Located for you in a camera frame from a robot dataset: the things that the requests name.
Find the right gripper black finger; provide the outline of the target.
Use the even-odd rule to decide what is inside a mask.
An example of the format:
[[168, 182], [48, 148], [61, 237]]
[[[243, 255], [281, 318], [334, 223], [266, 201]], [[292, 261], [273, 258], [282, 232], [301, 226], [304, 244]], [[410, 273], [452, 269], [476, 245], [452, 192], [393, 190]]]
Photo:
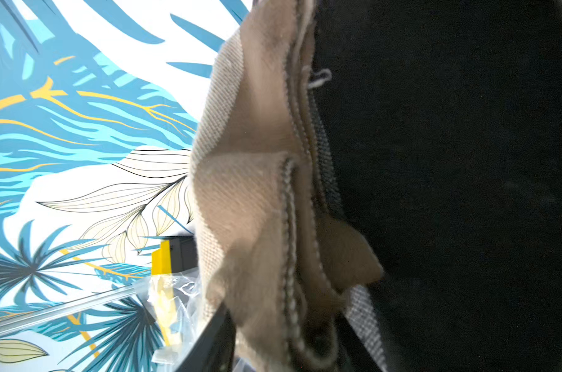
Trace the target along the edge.
[[232, 372], [236, 325], [221, 303], [176, 372]]

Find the clear plastic vacuum bag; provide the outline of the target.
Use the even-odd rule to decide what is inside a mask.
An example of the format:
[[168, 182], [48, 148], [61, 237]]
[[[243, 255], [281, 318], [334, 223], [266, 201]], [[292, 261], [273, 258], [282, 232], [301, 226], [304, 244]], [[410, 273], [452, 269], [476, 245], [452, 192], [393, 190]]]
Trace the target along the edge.
[[158, 371], [180, 367], [197, 341], [201, 292], [197, 268], [150, 278], [146, 307], [163, 338], [163, 345], [152, 355]]

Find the brown beige striped blanket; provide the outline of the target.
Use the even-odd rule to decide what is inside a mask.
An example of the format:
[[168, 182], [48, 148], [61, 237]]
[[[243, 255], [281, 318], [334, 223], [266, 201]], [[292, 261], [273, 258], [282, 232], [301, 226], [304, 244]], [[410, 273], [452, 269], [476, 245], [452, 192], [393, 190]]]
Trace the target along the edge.
[[262, 1], [221, 48], [191, 155], [200, 325], [258, 371], [373, 371], [349, 292], [383, 268], [340, 217], [312, 88], [316, 3]]

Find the grey checkered blanket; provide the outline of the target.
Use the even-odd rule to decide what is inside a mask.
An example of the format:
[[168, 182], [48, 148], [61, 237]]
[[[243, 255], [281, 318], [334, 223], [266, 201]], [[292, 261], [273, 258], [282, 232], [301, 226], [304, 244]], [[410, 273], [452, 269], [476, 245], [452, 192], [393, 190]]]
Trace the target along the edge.
[[345, 316], [372, 366], [378, 371], [388, 371], [377, 315], [367, 288], [357, 285], [350, 290]]

